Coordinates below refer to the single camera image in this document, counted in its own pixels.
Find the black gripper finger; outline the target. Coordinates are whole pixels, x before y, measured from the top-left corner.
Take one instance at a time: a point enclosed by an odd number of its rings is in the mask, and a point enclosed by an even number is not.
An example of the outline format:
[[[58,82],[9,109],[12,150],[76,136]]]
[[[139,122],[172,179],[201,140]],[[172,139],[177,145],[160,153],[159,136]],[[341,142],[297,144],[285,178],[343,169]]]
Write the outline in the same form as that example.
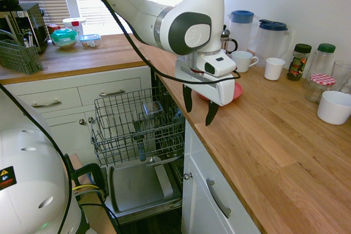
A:
[[[191,93],[192,93],[192,89],[190,87],[187,87],[185,84],[183,84],[183,99],[184,99],[185,109],[187,113],[191,112],[193,107],[193,100],[192,100]]]
[[[219,109],[219,105],[213,101],[209,101],[208,103],[208,112],[205,120],[205,125],[208,126],[212,123],[213,119],[215,118],[217,111]]]

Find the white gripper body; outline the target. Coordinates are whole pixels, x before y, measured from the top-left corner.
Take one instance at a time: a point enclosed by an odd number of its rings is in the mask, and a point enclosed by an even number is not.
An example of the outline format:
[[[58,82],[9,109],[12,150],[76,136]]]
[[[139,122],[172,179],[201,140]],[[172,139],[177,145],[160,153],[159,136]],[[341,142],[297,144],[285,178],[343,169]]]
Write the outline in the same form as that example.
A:
[[[236,69],[236,64],[231,58],[221,61],[216,58],[214,64],[217,64],[220,70],[224,70],[219,76],[205,70],[201,70],[203,73],[195,73],[184,59],[178,58],[175,63],[175,77],[207,99],[224,106],[233,100],[235,80],[231,73]]]

